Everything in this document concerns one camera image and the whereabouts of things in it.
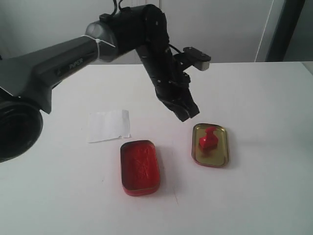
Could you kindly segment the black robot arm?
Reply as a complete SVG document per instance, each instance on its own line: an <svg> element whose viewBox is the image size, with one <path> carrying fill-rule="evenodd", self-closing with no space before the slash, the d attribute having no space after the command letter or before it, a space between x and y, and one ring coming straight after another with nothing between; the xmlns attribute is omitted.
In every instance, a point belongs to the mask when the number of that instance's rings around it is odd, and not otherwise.
<svg viewBox="0 0 313 235"><path fill-rule="evenodd" d="M88 25L83 36L0 63L0 160L25 153L38 140L41 113L51 112L52 90L88 64L112 62L135 50L157 98L179 120L199 109L186 68L195 59L173 55L165 14L152 4L120 8Z"/></svg>

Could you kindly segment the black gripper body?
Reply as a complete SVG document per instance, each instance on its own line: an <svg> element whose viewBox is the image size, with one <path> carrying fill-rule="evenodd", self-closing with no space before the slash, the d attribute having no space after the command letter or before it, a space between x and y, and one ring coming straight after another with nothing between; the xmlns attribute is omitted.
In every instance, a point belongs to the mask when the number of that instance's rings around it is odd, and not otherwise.
<svg viewBox="0 0 313 235"><path fill-rule="evenodd" d="M155 82L157 98L170 105L177 105L186 110L193 109L193 100L189 83Z"/></svg>

